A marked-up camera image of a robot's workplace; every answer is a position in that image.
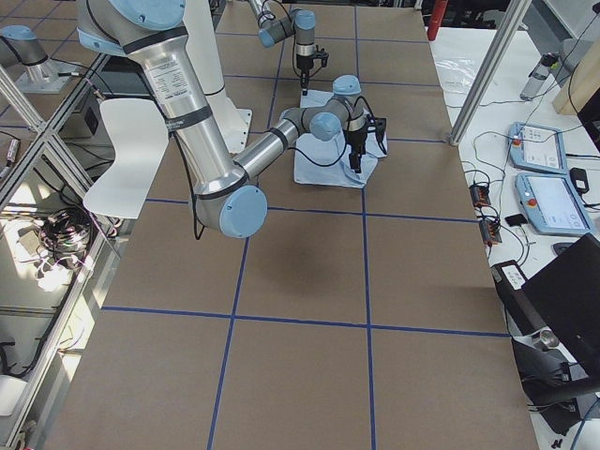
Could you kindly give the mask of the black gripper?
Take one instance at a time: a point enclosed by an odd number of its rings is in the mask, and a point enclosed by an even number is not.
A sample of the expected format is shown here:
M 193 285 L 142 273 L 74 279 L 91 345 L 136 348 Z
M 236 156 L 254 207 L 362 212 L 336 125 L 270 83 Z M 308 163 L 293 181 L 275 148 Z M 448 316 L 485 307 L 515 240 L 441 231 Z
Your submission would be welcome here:
M 380 150 L 384 155 L 387 155 L 387 150 L 383 143 L 386 125 L 386 118 L 367 115 L 360 128 L 346 128 L 343 130 L 345 143 L 351 147 L 351 153 L 349 154 L 350 167 L 355 173 L 362 172 L 362 156 L 367 152 L 366 142 L 369 133 L 375 135 Z
M 321 67 L 325 68 L 329 53 L 317 44 L 295 44 L 294 58 L 294 73 L 300 77 L 302 95 L 305 96 L 308 93 L 310 71 L 314 68 L 315 61 L 318 60 Z

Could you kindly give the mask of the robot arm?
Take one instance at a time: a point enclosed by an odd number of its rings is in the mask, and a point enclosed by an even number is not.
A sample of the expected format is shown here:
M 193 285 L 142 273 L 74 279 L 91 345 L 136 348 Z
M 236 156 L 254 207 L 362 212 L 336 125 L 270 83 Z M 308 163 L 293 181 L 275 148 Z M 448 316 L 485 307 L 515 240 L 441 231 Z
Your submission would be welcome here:
M 385 120 L 371 110 L 358 79 L 345 75 L 335 80 L 325 104 L 289 109 L 258 141 L 247 142 L 251 113 L 227 96 L 205 1 L 81 1 L 77 13 L 85 48 L 142 68 L 166 128 L 196 178 L 190 197 L 198 227 L 233 238 L 256 233 L 267 200 L 253 179 L 306 133 L 321 141 L 342 135 L 355 171 L 368 136 L 384 137 Z
M 299 79 L 302 96 L 308 94 L 311 78 L 328 65 L 329 53 L 315 42 L 316 16 L 312 10 L 287 10 L 276 1 L 284 15 L 277 18 L 268 1 L 248 1 L 259 31 L 258 37 L 264 48 L 274 47 L 287 38 L 292 38 L 292 70 Z

